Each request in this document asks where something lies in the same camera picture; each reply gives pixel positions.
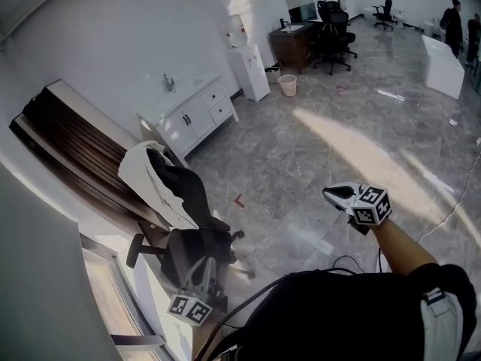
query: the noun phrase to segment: person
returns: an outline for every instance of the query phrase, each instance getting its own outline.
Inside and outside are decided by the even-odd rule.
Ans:
[[[446,10],[444,17],[447,19],[446,44],[451,47],[454,56],[458,57],[463,41],[463,29],[461,27],[461,3],[459,0],[452,0],[453,8]]]
[[[467,30],[469,32],[469,46],[467,48],[466,65],[471,65],[474,58],[478,54],[479,50],[479,30],[481,25],[479,24],[479,14],[474,14],[474,19],[467,22]]]
[[[476,326],[476,293],[465,271],[439,265],[388,218],[371,230],[392,273],[297,273],[203,359],[458,359]],[[430,305],[425,320],[421,305],[448,295],[458,302],[458,319],[437,326],[446,335],[432,340],[429,320],[446,310]]]

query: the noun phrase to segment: wooden desk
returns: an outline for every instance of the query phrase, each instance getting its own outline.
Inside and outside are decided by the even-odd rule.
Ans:
[[[307,35],[313,30],[314,23],[293,23],[293,26],[303,26],[297,31],[282,32],[276,29],[269,34],[271,46],[277,61],[282,64],[296,65],[299,74],[302,74],[302,68],[309,65],[313,53],[309,44]]]

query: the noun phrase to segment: desk drawer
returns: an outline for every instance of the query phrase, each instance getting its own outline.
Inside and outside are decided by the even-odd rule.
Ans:
[[[231,101],[223,99],[217,106],[210,110],[210,115],[212,115],[213,121],[217,124],[222,122],[229,112],[232,112]]]
[[[210,110],[213,106],[219,103],[222,99],[225,98],[224,90],[222,86],[219,84],[215,85],[211,89],[209,89],[204,95],[205,103],[207,104],[207,108]]]

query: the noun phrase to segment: shoulder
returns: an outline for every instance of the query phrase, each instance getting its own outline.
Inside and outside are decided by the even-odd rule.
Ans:
[[[407,278],[419,293],[439,288],[456,296],[463,315],[461,349],[464,349],[476,327],[477,305],[476,291],[466,272],[456,265],[427,264],[411,272]]]

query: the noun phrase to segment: fiducial marker cube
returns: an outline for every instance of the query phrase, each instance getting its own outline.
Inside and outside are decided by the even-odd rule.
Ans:
[[[168,307],[169,314],[192,326],[200,326],[207,319],[212,308],[200,299],[174,295]]]
[[[374,186],[369,186],[356,199],[351,209],[358,225],[380,225],[392,213],[388,191]]]

